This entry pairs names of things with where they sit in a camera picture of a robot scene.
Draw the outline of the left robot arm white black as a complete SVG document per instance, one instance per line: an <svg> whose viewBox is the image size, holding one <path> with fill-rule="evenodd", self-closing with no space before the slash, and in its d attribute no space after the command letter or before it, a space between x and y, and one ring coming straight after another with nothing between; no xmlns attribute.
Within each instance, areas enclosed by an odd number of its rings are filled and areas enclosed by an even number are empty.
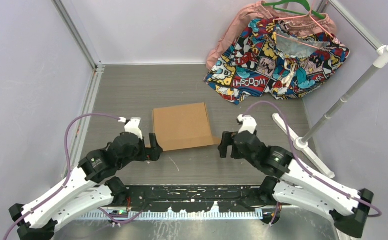
<svg viewBox="0 0 388 240"><path fill-rule="evenodd" d="M155 133L150 146L131 132L122 132L106 147L90 151L69 175L28 204L9 208L21 240L50 240L62 227L94 209L127 204L129 193L116 176L131 162L158 161L163 149Z"/></svg>

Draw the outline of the brown cardboard box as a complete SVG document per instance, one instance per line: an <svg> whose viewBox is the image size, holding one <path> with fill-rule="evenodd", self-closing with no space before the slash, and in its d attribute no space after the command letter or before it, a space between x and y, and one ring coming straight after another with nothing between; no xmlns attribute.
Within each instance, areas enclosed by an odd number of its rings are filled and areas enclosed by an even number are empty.
<svg viewBox="0 0 388 240"><path fill-rule="evenodd" d="M176 151L217 145L207 105L204 102L152 110L153 132L163 151Z"/></svg>

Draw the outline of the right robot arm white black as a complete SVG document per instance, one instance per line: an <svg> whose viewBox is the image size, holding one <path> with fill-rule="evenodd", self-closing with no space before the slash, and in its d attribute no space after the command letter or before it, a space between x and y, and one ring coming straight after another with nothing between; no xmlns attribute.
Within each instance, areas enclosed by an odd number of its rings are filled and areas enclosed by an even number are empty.
<svg viewBox="0 0 388 240"><path fill-rule="evenodd" d="M356 239L363 236L374 193L343 186L297 161L293 153L267 146L249 131L222 134L219 156L244 159L265 174L257 196L265 205L288 204L315 213L340 232Z"/></svg>

